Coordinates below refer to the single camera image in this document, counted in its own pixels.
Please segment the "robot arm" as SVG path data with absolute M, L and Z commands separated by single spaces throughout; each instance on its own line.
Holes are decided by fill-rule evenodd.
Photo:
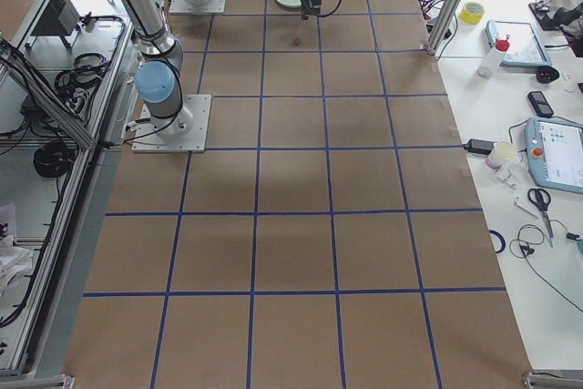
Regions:
M 180 84 L 183 50 L 155 0 L 121 0 L 138 36 L 145 64 L 136 73 L 138 93 L 148 108 L 155 135 L 178 137 L 190 129 L 193 115 Z

